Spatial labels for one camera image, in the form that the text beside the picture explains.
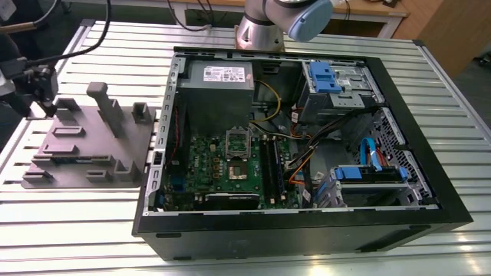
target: wooden surface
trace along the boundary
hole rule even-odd
[[[382,2],[374,2],[368,0],[348,0],[351,7],[351,14],[364,14],[371,16],[390,16],[390,17],[407,17],[408,10],[398,3],[395,8],[387,7]],[[171,2],[197,3],[196,0],[171,0]],[[225,6],[244,6],[245,0],[209,0],[212,5]],[[334,8],[335,13],[346,13],[346,3],[336,5]]]
[[[454,78],[491,40],[491,1],[403,0],[403,4],[411,16],[392,38],[423,40]]]

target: aluminum table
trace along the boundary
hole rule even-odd
[[[65,52],[93,45],[103,22],[85,24]],[[24,190],[23,173],[49,121],[21,121],[0,154],[0,273],[69,275],[483,275],[491,274],[491,135],[435,62],[411,41],[316,37],[289,52],[383,60],[475,222],[370,254],[164,262],[131,236],[137,189]],[[233,30],[191,33],[175,25],[113,22],[101,47],[57,64],[61,95],[79,104],[87,84],[107,82],[120,105],[160,106],[172,47],[232,48]]]

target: sticker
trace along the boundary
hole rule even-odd
[[[245,82],[244,67],[207,66],[203,80],[205,82]]]
[[[291,113],[291,121],[294,123],[298,123],[299,122],[299,114],[296,112],[292,112]]]
[[[350,85],[350,81],[347,79],[338,79],[339,85]]]
[[[17,7],[12,0],[0,0],[0,18],[7,21],[12,14],[16,12]]]
[[[304,190],[304,192],[302,193],[302,195],[304,196],[307,202],[310,202],[310,193],[307,190]]]
[[[324,174],[320,171],[318,171],[315,176],[314,176],[314,180],[319,181],[319,180],[323,179],[323,177],[324,177]]]

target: power cable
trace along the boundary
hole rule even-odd
[[[203,31],[203,30],[205,30],[205,29],[208,29],[208,28],[211,28],[211,27],[212,27],[212,25],[211,25],[211,24],[204,25],[203,27],[200,27],[200,28],[197,28],[197,29],[191,29],[189,27],[184,26],[184,24],[181,23],[181,21],[180,21],[180,20],[179,20],[179,18],[176,17],[176,13],[175,13],[175,10],[173,10],[173,8],[172,8],[171,1],[169,1],[169,0],[167,0],[165,2],[167,2],[168,10],[169,10],[169,12],[171,12],[171,16],[172,16],[173,20],[177,22],[177,24],[180,25],[180,27],[183,27],[183,29],[184,29],[184,30],[188,30],[189,32],[200,32],[200,31]]]
[[[89,48],[87,48],[87,49],[84,49],[79,52],[68,53],[65,55],[51,56],[51,57],[45,57],[43,59],[28,61],[27,66],[39,66],[41,64],[49,64],[52,62],[57,62],[59,60],[72,58],[73,56],[80,56],[85,53],[88,53],[88,52],[92,52],[95,49],[97,49],[101,42],[105,39],[105,35],[108,33],[108,30],[109,30],[111,18],[112,18],[112,6],[111,6],[111,0],[107,0],[104,28],[101,30],[101,34],[100,34],[100,37],[99,37],[99,40],[97,40],[96,44],[93,44]]]

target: power supply label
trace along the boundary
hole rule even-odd
[[[207,66],[203,80],[205,82],[245,82],[244,67]]]

